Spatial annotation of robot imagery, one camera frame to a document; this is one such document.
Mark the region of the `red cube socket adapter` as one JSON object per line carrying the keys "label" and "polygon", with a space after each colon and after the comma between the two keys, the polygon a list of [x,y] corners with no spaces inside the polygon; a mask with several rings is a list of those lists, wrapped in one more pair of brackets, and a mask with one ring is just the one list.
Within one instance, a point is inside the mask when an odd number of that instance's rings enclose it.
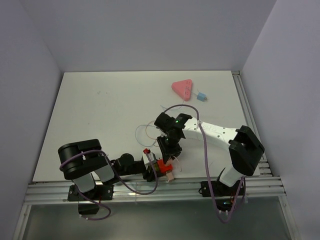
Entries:
{"label": "red cube socket adapter", "polygon": [[171,172],[173,170],[173,165],[166,166],[163,159],[157,160],[158,170],[157,172],[165,175],[166,172]]}

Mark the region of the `pink charger block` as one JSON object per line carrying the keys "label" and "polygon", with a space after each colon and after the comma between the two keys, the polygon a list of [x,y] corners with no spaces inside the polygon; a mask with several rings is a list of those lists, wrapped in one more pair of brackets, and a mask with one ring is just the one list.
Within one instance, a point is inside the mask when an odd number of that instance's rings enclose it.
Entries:
{"label": "pink charger block", "polygon": [[174,158],[173,157],[170,157],[167,162],[165,163],[166,166],[169,166],[169,165],[172,165],[173,164],[173,161],[174,161]]}

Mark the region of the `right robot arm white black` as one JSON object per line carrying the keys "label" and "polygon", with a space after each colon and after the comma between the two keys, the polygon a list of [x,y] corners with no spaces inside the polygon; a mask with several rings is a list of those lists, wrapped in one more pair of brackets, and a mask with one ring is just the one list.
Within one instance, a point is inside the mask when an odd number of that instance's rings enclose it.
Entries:
{"label": "right robot arm white black", "polygon": [[181,154],[181,139],[202,140],[205,146],[211,144],[229,152],[230,165],[221,171],[216,183],[222,195],[229,194],[242,177],[253,176],[265,153],[263,144],[246,125],[227,128],[202,122],[188,114],[181,113],[174,118],[164,112],[154,125],[162,132],[156,140],[164,163]]}

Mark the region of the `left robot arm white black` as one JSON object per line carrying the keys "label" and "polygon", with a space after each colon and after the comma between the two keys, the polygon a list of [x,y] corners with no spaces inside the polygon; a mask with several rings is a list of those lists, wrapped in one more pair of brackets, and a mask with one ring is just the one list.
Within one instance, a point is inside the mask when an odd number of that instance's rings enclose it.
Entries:
{"label": "left robot arm white black", "polygon": [[144,160],[137,161],[129,153],[110,160],[102,151],[98,139],[67,143],[57,152],[60,159],[59,170],[63,172],[66,180],[71,180],[75,184],[79,194],[86,200],[95,198],[98,193],[92,173],[95,173],[104,185],[122,182],[126,188],[139,195],[150,195],[158,187],[158,176],[154,166],[151,167],[151,172],[155,177],[155,186],[151,191],[139,192],[129,187],[121,177],[145,174],[147,168]]}

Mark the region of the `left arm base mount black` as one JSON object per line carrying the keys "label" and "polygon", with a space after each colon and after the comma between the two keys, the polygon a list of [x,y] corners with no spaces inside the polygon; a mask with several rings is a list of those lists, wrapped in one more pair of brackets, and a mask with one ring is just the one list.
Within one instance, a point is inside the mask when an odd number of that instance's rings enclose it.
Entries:
{"label": "left arm base mount black", "polygon": [[96,185],[88,192],[80,192],[78,186],[73,184],[69,187],[67,201],[78,202],[78,213],[82,217],[94,216],[98,213],[100,208],[108,210],[107,216],[111,211],[102,204],[102,201],[110,201],[113,198],[114,186],[113,185]]}

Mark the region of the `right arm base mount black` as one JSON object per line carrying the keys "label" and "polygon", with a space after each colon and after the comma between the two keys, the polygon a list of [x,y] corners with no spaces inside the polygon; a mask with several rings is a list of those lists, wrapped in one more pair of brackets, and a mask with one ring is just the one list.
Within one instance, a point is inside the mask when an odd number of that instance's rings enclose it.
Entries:
{"label": "right arm base mount black", "polygon": [[[235,202],[235,196],[239,187],[240,180],[238,180],[232,187],[228,187],[219,181],[212,180],[211,185],[215,197],[215,202],[219,211],[228,211],[232,209],[232,205]],[[200,182],[200,188],[198,193],[203,198],[211,197],[209,185],[207,181]]]}

